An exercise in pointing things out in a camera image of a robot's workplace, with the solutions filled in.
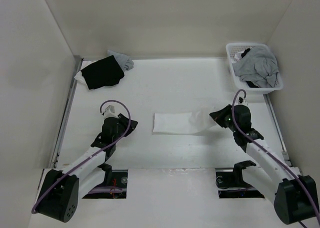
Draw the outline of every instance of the white wall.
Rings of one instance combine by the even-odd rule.
[[[267,42],[292,0],[47,0],[74,54],[226,55],[231,41]]]
[[[320,194],[320,0],[293,0],[268,45],[284,89],[271,99],[289,155],[316,179]]]
[[[73,55],[45,0],[0,0],[0,226],[28,227]]]

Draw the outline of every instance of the white tabletop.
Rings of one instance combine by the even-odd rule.
[[[93,61],[84,61],[82,68]],[[238,147],[232,132],[215,126],[198,135],[154,135],[155,112],[186,112],[231,104],[235,89],[225,59],[185,58],[135,60],[134,68],[114,87],[96,90],[78,83],[57,167],[81,156],[101,132],[99,107],[105,100],[123,102],[136,130],[117,144],[108,160],[114,169],[225,168],[251,159]],[[282,157],[282,146],[263,95],[248,95],[252,126]],[[127,115],[119,105],[116,114]]]

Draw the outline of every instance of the gray cloth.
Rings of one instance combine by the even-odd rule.
[[[279,69],[276,57],[264,47],[253,47],[233,69],[241,81],[251,81],[258,87],[274,87]]]
[[[107,57],[112,56],[112,55],[114,56],[114,58],[118,62],[119,66],[121,67],[123,72],[133,68],[134,62],[132,61],[131,57],[124,55],[124,54],[121,54],[121,53],[117,53],[117,52],[113,52],[111,50],[108,50]]]

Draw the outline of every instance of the folded black cloth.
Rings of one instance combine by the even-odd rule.
[[[113,55],[90,64],[81,72],[89,89],[117,85],[125,76]]]

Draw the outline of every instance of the white laundry basket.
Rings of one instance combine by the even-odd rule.
[[[234,85],[236,86],[237,89],[244,89],[247,92],[254,92],[257,94],[268,94],[272,91],[275,90],[281,90],[284,87],[284,84],[282,82],[280,73],[278,73],[276,81],[275,81],[275,86],[271,88],[251,88],[247,85],[246,82],[242,82],[238,76],[235,75],[234,67],[233,67],[233,62],[235,62],[235,54],[237,52],[241,52],[243,50],[246,50],[247,48],[250,47],[264,47],[266,49],[269,49],[269,47],[265,44],[262,43],[249,43],[249,42],[237,42],[237,43],[228,43],[225,48],[226,48],[226,53],[228,55],[228,61],[229,61],[229,67],[230,67],[230,73],[233,77]]]

